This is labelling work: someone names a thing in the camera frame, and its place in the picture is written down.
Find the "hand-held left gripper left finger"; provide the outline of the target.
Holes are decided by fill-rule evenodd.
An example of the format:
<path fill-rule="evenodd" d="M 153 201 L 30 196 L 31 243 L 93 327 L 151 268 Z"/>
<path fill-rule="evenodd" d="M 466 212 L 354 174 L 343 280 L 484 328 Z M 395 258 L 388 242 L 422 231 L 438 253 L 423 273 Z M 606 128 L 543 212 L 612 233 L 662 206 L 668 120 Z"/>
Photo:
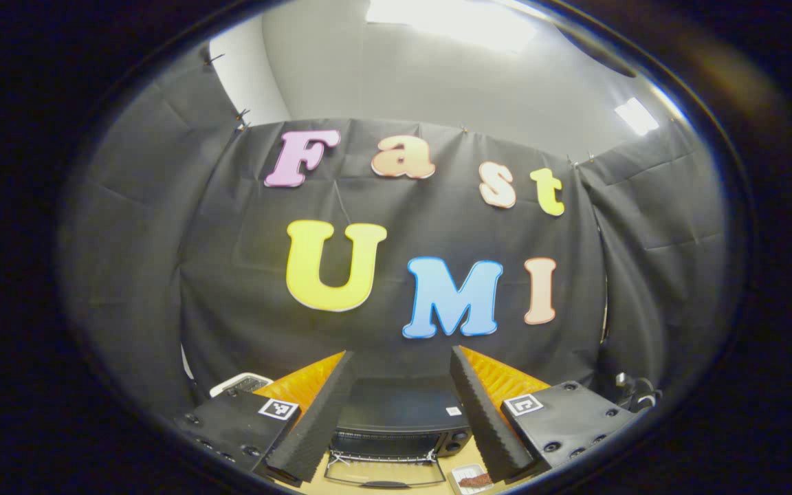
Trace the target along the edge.
<path fill-rule="evenodd" d="M 354 386 L 353 358 L 342 351 L 256 390 L 234 384 L 174 425 L 234 473 L 302 485 L 327 453 Z"/>

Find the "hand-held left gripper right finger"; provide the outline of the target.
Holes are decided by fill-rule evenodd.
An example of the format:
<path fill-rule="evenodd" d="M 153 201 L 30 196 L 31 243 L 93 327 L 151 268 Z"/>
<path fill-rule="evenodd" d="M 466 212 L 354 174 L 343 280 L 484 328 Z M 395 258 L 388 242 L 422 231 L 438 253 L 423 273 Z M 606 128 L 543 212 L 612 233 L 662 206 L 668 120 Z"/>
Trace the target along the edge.
<path fill-rule="evenodd" d="M 450 378 L 493 482 L 565 470 L 639 418 L 574 380 L 548 385 L 465 346 L 452 347 Z"/>

